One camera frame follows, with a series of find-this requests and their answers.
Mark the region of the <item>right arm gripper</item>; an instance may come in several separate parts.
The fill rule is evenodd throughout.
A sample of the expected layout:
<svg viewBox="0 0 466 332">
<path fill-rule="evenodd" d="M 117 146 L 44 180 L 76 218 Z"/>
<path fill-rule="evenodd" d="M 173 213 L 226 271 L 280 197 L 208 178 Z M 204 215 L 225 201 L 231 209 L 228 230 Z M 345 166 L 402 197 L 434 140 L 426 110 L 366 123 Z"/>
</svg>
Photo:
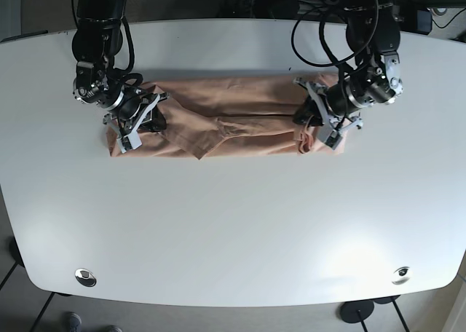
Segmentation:
<svg viewBox="0 0 466 332">
<path fill-rule="evenodd" d="M 162 132 L 167 128 L 167 121 L 157 105 L 168 98 L 166 92 L 124 97 L 125 101 L 104 116 L 103 123 L 114 130 L 117 137 L 138 131 L 139 127 L 152 133 Z"/>
</svg>

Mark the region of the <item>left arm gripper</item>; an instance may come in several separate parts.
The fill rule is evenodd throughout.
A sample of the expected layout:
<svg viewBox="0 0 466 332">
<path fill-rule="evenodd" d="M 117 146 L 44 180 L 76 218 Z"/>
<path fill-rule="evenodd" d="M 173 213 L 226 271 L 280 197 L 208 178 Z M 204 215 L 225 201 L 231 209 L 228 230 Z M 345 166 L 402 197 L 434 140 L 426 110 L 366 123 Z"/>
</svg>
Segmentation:
<svg viewBox="0 0 466 332">
<path fill-rule="evenodd" d="M 327 87 L 301 77 L 293 80 L 307 93 L 304 102 L 293 115 L 293 123 L 301 125 L 306 131 L 315 129 L 315 137 L 322 126 L 338 130 L 344 137 L 349 130 L 363 128 L 363 120 L 358 114 L 350 112 L 350 100 L 345 97 L 339 84 Z"/>
</svg>

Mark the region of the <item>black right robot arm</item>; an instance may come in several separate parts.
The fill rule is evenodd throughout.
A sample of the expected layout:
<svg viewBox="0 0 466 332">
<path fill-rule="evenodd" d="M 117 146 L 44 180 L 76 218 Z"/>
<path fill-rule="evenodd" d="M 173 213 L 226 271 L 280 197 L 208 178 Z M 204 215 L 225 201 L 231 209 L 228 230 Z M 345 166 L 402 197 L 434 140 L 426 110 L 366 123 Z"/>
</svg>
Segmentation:
<svg viewBox="0 0 466 332">
<path fill-rule="evenodd" d="M 76 59 L 74 97 L 107 111 L 106 121 L 128 142 L 131 131 L 142 127 L 163 131 L 167 122 L 157 96 L 142 88 L 134 72 L 135 50 L 125 17 L 127 0 L 71 0 L 76 25 L 71 49 Z"/>
</svg>

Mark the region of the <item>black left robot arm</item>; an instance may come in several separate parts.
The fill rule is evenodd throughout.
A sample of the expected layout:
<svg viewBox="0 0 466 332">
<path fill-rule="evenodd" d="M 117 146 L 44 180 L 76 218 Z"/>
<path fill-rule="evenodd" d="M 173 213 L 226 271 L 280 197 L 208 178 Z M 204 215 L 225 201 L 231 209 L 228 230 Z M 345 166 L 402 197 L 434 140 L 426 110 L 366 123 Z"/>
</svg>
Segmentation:
<svg viewBox="0 0 466 332">
<path fill-rule="evenodd" d="M 314 127 L 317 139 L 331 149 L 349 129 L 362 128 L 360 111 L 374 104 L 390 105 L 403 92 L 400 76 L 400 29 L 392 13 L 392 0 L 337 0 L 322 14 L 319 41 L 328 56 L 328 67 L 338 70 L 332 87 L 294 79 L 308 96 L 293 116 L 297 125 Z M 339 59 L 325 40 L 330 15 L 346 23 L 351 55 Z"/>
</svg>

